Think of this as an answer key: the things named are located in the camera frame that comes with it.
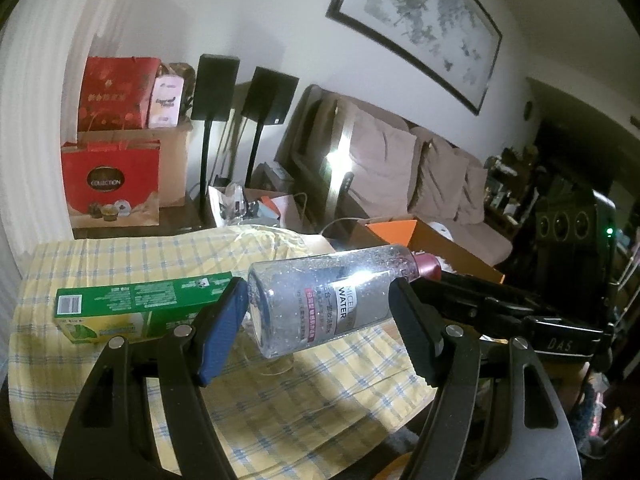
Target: barcode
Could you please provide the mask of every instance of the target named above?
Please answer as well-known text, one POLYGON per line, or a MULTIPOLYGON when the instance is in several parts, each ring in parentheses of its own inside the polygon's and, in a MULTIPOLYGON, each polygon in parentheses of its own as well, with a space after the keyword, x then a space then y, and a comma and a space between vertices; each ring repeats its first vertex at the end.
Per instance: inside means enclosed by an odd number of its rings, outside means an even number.
POLYGON ((82 312, 82 295, 60 296, 58 298, 58 315, 80 314, 82 312))

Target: picture frame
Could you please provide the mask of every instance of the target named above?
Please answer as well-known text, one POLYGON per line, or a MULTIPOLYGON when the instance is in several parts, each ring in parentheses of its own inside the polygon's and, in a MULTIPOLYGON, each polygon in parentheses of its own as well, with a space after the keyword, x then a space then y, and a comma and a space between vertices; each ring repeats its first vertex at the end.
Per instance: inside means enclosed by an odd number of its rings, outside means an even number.
POLYGON ((480 113, 502 33, 478 0, 331 0, 326 16, 402 57, 480 113))

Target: green box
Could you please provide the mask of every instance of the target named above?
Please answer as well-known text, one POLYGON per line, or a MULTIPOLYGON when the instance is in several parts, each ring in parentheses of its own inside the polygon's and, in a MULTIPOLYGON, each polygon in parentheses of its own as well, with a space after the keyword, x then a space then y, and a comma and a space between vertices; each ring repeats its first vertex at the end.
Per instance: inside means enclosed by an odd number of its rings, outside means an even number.
POLYGON ((218 300, 231 272, 122 285, 59 288, 54 322, 73 343, 160 337, 218 300))

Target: pink bottle cap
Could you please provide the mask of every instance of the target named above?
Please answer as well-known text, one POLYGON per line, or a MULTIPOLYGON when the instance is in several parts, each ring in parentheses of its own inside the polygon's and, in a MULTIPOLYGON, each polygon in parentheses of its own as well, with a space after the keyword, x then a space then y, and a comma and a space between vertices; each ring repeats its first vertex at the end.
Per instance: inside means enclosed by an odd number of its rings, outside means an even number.
POLYGON ((418 265, 418 272, 422 278, 428 278, 434 282, 439 282, 442 277, 442 268, 438 259, 429 253, 414 254, 415 263, 418 265))

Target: couch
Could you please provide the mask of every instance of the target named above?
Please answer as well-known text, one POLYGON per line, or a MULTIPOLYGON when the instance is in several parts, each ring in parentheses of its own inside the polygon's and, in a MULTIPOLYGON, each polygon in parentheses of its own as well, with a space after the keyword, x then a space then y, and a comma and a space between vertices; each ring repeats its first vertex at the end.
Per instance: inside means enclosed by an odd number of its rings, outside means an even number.
POLYGON ((483 222, 486 170, 473 155, 418 124, 336 92, 306 89, 280 161, 308 194, 318 223, 337 218, 415 214, 438 222, 453 241, 490 266, 511 243, 483 222), (326 156, 349 139, 353 180, 327 211, 331 168, 326 156))

